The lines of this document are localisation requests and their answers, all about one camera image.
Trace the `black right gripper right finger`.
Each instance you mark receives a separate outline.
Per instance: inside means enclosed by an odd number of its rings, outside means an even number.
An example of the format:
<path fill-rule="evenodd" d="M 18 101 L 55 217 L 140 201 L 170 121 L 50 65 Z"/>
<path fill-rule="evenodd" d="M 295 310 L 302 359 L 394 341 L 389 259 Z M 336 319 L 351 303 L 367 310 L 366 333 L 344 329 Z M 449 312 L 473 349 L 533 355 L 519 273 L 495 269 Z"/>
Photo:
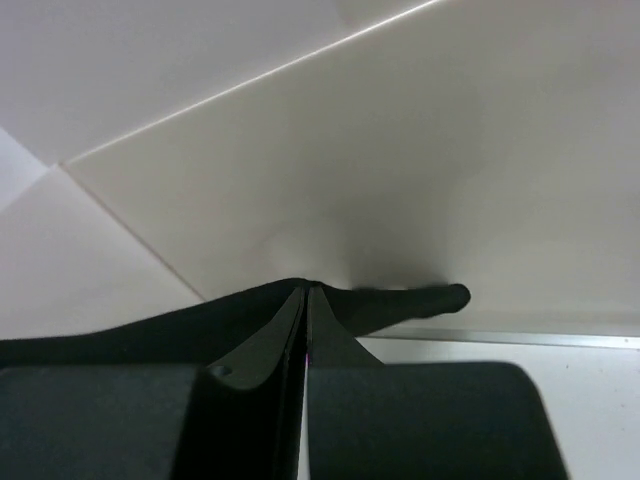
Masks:
<path fill-rule="evenodd" d="M 366 375 L 383 364 L 338 321 L 321 287 L 307 303 L 306 434 L 311 479 L 367 476 Z"/>

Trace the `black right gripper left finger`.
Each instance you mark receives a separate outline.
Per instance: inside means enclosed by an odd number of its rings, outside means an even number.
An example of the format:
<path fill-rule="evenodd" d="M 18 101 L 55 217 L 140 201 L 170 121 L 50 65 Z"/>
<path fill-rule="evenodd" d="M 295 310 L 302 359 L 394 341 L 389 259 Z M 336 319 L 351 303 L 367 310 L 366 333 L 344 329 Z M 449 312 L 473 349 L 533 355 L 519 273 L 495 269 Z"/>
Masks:
<path fill-rule="evenodd" d="M 201 380 L 209 479 L 298 475 L 305 379 L 305 288 L 267 284 L 205 304 L 212 359 Z"/>

